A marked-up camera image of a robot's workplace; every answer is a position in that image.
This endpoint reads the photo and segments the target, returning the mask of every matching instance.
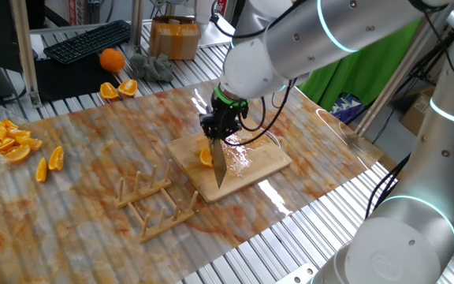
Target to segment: whole orange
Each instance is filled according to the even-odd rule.
[[[116,73],[122,70],[125,66],[124,55],[113,48],[107,48],[101,53],[101,67],[106,71]]]

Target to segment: table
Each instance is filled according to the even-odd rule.
[[[43,34],[43,38],[47,43],[52,39],[61,40],[71,32],[74,33],[73,30],[68,30],[55,35]],[[148,29],[143,28],[143,39],[148,36],[148,32]],[[90,158],[94,158],[94,153],[99,149],[95,150],[91,146],[93,144],[85,142],[91,138],[110,140],[111,134],[102,131],[102,125],[109,125],[110,130],[117,134],[116,137],[111,137],[112,141],[129,139],[134,145],[127,151],[139,155],[141,160],[125,165],[120,162],[119,157],[122,155],[117,155],[121,150],[111,150],[114,153],[110,157],[116,162],[112,161],[112,166],[107,166],[110,172],[96,174],[97,177],[81,182],[82,185],[96,182],[96,186],[73,190],[70,190],[72,187],[69,185],[71,181],[81,179],[81,171],[69,170],[58,177],[52,177],[53,185],[50,189],[48,186],[44,189],[29,180],[19,180],[19,177],[27,177],[26,174],[33,172],[31,166],[6,175],[0,181],[0,272],[1,267],[5,267],[0,274],[0,282],[8,282],[9,279],[12,279],[11,282],[15,282],[15,279],[21,282],[30,279],[47,282],[51,277],[57,282],[69,282],[70,279],[73,282],[88,282],[89,279],[100,282],[138,282],[150,278],[154,282],[172,282],[185,278],[184,282],[192,283],[266,283],[285,276],[285,273],[294,268],[292,262],[312,263],[318,269],[338,246],[352,237],[361,223],[358,215],[362,215],[361,211],[365,210],[363,206],[369,191],[379,181],[379,175],[385,173],[385,169],[379,165],[371,167],[381,153],[369,145],[363,145],[361,140],[355,140],[354,143],[362,151],[367,150],[367,154],[358,152],[358,148],[350,148],[346,142],[351,141],[344,138],[343,132],[351,132],[294,89],[282,120],[274,129],[281,146],[292,153],[295,161],[286,172],[275,174],[211,207],[199,203],[199,215],[187,224],[148,245],[131,245],[133,235],[138,233],[134,231],[138,228],[137,221],[131,219],[127,211],[110,210],[106,202],[115,196],[117,179],[114,176],[120,172],[131,173],[135,163],[141,163],[140,166],[149,173],[150,164],[162,165],[167,158],[163,150],[165,145],[161,145],[160,140],[169,141],[200,131],[196,115],[204,108],[204,101],[209,99],[212,83],[205,85],[206,87],[190,87],[187,95],[173,88],[214,79],[220,73],[222,54],[225,56],[226,51],[226,45],[204,47],[199,50],[195,61],[174,62],[177,67],[174,75],[178,84],[141,82],[140,86],[143,87],[138,96],[167,92],[134,99],[137,104],[125,98],[122,98],[122,102],[112,103],[100,99],[98,94],[87,94],[57,102],[45,102],[38,110],[27,108],[26,103],[7,106],[30,121],[38,121],[37,125],[50,129],[50,140],[47,141],[49,146],[45,146],[43,150],[49,151],[52,145],[64,144],[69,153],[85,151],[91,153]],[[129,76],[130,70],[125,71],[128,72],[119,74],[119,80]],[[161,104],[169,99],[172,103]],[[135,124],[140,125],[135,133],[126,128],[117,128],[116,122],[127,115],[125,110],[135,107],[141,113],[137,106],[144,105],[150,106],[150,114],[172,115],[166,119],[157,119],[158,116],[155,116],[152,117],[155,120]],[[257,102],[254,103],[254,110],[257,111],[252,115],[257,120],[260,115],[260,105]],[[105,118],[100,114],[104,112],[114,119],[111,124],[101,123]],[[150,117],[147,112],[140,115]],[[156,122],[159,121],[162,125],[183,127],[173,130],[166,127],[166,130],[157,135],[159,124]],[[72,136],[76,142],[68,142],[69,135],[65,133],[76,134]],[[142,140],[136,141],[135,136],[142,137]],[[153,145],[150,146],[151,151],[145,150],[148,145]],[[69,156],[70,162],[78,163],[83,159],[85,158],[80,158],[79,155]],[[173,198],[183,194],[186,203],[191,195],[191,185],[176,165],[173,170],[177,175],[175,183],[184,190],[174,189],[169,193]],[[163,202],[156,202],[158,196],[155,199],[148,202],[152,204],[149,205],[151,208],[140,204],[138,209],[159,209],[157,204]],[[73,212],[69,210],[77,206],[87,209]],[[65,217],[64,222],[56,222],[57,218],[62,217]],[[83,221],[82,225],[76,225],[78,220]],[[46,249],[52,249],[55,253],[45,253]],[[20,264],[9,267],[6,260]],[[99,272],[86,269],[98,265]],[[76,273],[76,270],[87,273]],[[450,271],[447,271],[444,279],[454,279],[454,266]]]

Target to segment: green backdrop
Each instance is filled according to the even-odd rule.
[[[327,111],[332,110],[344,92],[369,105],[399,66],[418,25],[419,20],[338,62],[315,70],[299,89]]]

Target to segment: blue object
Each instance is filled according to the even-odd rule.
[[[343,94],[332,106],[330,113],[340,121],[348,124],[364,108],[364,105],[354,95]]]

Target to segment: orange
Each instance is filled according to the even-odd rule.
[[[0,122],[0,139],[5,139],[7,133],[8,130],[6,130],[6,125],[3,122]]]
[[[31,148],[28,145],[19,146],[13,151],[9,151],[5,157],[8,159],[8,162],[20,163],[28,158],[29,153],[31,153]]]
[[[15,144],[15,140],[12,138],[5,138],[0,142],[0,153],[2,151],[7,151]]]
[[[199,159],[204,166],[213,167],[213,159],[211,158],[211,153],[209,148],[204,148],[199,155]]]
[[[31,137],[31,131],[19,130],[19,129],[8,129],[7,137],[16,139],[17,136]]]
[[[48,162],[48,170],[62,170],[62,166],[64,165],[64,149],[62,146],[55,148],[54,153],[50,157],[50,161]]]
[[[101,90],[99,90],[101,96],[104,99],[116,99],[118,98],[117,90],[111,83],[104,83],[101,85]]]
[[[17,136],[17,142],[20,145],[29,145],[33,151],[38,151],[43,145],[43,141],[26,136]]]
[[[116,73],[122,70],[125,66],[124,55],[120,51],[117,51],[113,48],[105,49],[101,53],[99,62],[101,63],[101,67],[103,67],[104,70],[110,71],[112,73]]]
[[[15,128],[15,129],[18,129],[19,127],[16,126],[13,122],[11,122],[9,119],[4,119],[2,121],[2,123],[4,123],[6,125],[6,128]]]
[[[36,169],[36,181],[47,181],[47,161],[45,160],[45,157],[41,158],[38,169]]]
[[[129,79],[118,87],[118,91],[122,95],[134,96],[136,94],[136,91],[138,91],[138,82]]]

